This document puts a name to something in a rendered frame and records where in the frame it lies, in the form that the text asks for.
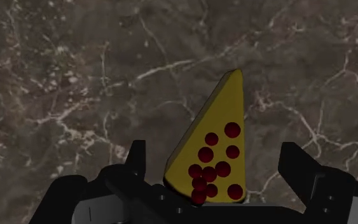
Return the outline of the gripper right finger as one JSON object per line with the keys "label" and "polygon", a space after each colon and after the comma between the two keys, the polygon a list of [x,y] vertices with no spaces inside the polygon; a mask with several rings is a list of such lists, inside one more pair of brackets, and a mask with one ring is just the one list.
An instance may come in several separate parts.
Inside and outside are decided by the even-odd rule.
{"label": "gripper right finger", "polygon": [[358,224],[358,180],[320,165],[294,142],[281,145],[279,174],[306,206],[309,224]]}

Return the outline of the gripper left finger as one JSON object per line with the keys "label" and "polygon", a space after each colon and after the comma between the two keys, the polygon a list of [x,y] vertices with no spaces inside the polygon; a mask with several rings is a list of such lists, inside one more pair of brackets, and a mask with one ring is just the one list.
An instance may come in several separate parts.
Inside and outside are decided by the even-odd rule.
{"label": "gripper left finger", "polygon": [[146,142],[135,140],[124,164],[103,168],[93,181],[81,175],[55,179],[29,224],[167,224],[143,199]]}

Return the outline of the yellow pizza slice toy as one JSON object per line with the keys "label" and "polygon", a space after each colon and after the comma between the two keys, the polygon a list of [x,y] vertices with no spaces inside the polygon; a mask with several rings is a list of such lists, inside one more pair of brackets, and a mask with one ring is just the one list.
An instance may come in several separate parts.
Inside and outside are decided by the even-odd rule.
{"label": "yellow pizza slice toy", "polygon": [[164,185],[195,205],[246,195],[243,75],[227,72],[169,157]]}

